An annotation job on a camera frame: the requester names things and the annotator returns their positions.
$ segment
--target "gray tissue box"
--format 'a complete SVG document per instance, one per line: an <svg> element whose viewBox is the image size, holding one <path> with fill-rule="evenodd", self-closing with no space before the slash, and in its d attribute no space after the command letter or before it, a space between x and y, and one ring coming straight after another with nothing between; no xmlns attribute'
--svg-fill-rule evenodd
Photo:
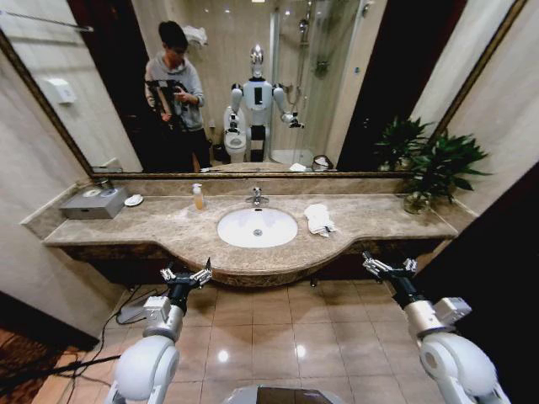
<svg viewBox="0 0 539 404"><path fill-rule="evenodd" d="M129 195L127 189L101 189L93 196L84 196L88 191L81 191L60 206L67 219L112 219L124 206Z"/></svg>

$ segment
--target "person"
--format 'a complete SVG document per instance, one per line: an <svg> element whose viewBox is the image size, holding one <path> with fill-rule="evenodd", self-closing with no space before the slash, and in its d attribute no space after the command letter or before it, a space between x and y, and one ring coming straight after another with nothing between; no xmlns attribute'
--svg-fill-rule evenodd
<svg viewBox="0 0 539 404"><path fill-rule="evenodd" d="M199 75L195 67L185 57L187 38L184 31L174 21L163 21L159 24L159 36L163 43L161 50L146 66L145 81L175 80L182 84L174 89L174 112L180 117L183 131L186 133L173 136L171 142L175 158L191 159L195 154L200 168L210 167L209 143L205 137L204 121L200 107L204 106L205 98L202 92ZM150 107L155 107L155 99L146 84L145 94ZM163 121L171 120L172 115L161 113ZM178 161L178 167L191 167L191 162Z"/></svg>

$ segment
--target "white sink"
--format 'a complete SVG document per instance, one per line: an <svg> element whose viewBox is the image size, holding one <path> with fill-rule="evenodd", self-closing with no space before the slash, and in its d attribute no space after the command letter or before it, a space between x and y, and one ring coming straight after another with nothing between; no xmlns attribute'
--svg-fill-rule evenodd
<svg viewBox="0 0 539 404"><path fill-rule="evenodd" d="M217 233L224 242L236 247L275 247L296 236L297 223L277 209L242 209L224 216L217 225Z"/></svg>

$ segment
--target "leaves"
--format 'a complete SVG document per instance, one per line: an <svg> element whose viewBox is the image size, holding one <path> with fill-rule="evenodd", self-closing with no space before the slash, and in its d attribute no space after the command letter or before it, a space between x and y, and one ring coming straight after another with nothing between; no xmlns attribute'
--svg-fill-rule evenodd
<svg viewBox="0 0 539 404"><path fill-rule="evenodd" d="M375 143L375 154L380 163L387 163L394 169L402 158L412 158L423 147L421 134L430 124L421 124L421 119L413 121L401 120L396 117L382 132L382 138Z"/></svg>
<svg viewBox="0 0 539 404"><path fill-rule="evenodd" d="M455 186L457 186L460 189L466 189L468 191L473 191L472 185L464 178L453 178L453 183L455 183Z"/></svg>
<svg viewBox="0 0 539 404"><path fill-rule="evenodd" d="M476 144L473 135L449 136L446 130L434 145L424 146L418 156L412 157L411 191L446 196L451 202L453 187L473 190L472 185L462 178L463 174L490 175L470 168L487 155Z"/></svg>

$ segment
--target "tile floor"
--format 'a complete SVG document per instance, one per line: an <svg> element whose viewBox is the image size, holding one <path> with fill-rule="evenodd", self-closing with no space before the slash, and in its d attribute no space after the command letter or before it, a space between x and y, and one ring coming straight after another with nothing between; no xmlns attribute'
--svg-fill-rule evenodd
<svg viewBox="0 0 539 404"><path fill-rule="evenodd" d="M111 322L102 356L123 352L143 327ZM252 384L332 391L349 404L443 403L384 284L298 282L263 290L208 284L189 296L176 345L181 360L167 403L218 404ZM85 375L112 381L113 368L98 364ZM100 403L107 392L79 378L71 403Z"/></svg>

